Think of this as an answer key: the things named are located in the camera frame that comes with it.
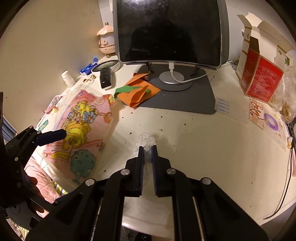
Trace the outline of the black tablet on stand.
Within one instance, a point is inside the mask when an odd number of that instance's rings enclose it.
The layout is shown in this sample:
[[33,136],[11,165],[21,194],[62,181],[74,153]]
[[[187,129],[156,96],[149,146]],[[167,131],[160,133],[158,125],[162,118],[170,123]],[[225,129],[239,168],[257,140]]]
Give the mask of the black tablet on stand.
[[229,58],[225,1],[113,1],[116,54],[125,64],[217,69]]

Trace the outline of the pink cartoon picture book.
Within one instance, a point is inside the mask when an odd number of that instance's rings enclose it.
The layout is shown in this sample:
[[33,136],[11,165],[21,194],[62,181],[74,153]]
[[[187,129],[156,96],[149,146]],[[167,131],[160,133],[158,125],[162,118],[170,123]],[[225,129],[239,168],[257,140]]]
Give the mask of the pink cartoon picture book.
[[45,145],[40,153],[63,183],[76,187],[91,176],[111,129],[114,104],[112,95],[84,89],[58,102],[53,130],[63,129],[66,137]]

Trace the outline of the white small bottle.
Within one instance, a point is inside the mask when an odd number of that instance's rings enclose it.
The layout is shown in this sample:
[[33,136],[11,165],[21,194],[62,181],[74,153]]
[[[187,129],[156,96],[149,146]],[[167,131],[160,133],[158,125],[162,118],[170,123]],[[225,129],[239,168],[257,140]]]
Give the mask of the white small bottle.
[[75,85],[75,80],[74,78],[71,76],[71,74],[69,73],[68,70],[64,71],[61,74],[61,77],[63,78],[65,84],[67,85],[68,88],[71,88]]

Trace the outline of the cartoon sticker sheet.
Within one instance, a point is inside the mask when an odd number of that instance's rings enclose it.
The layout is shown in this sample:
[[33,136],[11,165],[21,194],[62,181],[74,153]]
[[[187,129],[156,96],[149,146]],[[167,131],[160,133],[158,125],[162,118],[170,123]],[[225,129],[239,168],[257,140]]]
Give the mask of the cartoon sticker sheet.
[[249,98],[249,120],[265,131],[279,146],[287,149],[287,130],[279,113],[268,104]]

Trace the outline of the clear plastic wrap sheet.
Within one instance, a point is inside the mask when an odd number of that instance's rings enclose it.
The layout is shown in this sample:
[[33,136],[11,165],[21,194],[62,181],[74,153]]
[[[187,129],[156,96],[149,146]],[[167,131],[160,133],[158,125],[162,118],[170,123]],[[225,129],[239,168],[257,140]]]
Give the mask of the clear plastic wrap sheet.
[[285,70],[269,105],[279,112],[283,112],[286,123],[295,118],[295,66],[288,66]]

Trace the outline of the small clear plastic scrap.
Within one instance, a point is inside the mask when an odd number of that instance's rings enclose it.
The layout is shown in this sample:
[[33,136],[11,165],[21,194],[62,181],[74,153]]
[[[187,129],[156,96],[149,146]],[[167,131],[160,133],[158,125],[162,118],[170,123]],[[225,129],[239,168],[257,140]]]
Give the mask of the small clear plastic scrap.
[[151,148],[152,146],[156,145],[156,139],[153,135],[150,133],[142,133],[138,141],[135,143],[134,149],[132,151],[133,156],[136,157],[139,151],[140,147],[143,147],[144,149],[144,154],[147,155],[148,157],[151,156]]

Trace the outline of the red white cardboard box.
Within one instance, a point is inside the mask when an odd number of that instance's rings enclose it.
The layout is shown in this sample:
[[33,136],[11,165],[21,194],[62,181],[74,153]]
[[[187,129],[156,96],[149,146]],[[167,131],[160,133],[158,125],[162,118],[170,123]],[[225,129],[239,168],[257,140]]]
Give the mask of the red white cardboard box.
[[244,25],[236,75],[246,96],[269,103],[287,66],[293,44],[270,22],[256,15],[238,15]]

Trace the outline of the black magnifying glass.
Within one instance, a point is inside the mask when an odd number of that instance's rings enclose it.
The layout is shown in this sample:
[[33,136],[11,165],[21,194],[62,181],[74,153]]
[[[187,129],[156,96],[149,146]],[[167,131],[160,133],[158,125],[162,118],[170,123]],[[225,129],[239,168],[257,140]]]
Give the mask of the black magnifying glass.
[[118,60],[108,60],[94,66],[91,70],[92,74],[99,78],[102,89],[110,89],[112,87],[112,75],[120,68]]

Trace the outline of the grey tablet stand base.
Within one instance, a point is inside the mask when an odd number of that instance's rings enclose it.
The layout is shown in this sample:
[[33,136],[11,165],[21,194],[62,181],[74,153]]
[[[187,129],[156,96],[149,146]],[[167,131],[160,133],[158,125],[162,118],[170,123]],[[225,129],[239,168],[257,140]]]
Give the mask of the grey tablet stand base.
[[138,73],[149,73],[149,83],[161,91],[155,96],[145,100],[139,106],[145,108],[160,108],[169,110],[186,111],[191,113],[214,114],[215,96],[204,70],[197,67],[176,65],[175,71],[181,73],[184,78],[199,77],[185,84],[166,84],[159,80],[159,76],[168,71],[167,64],[143,65]]

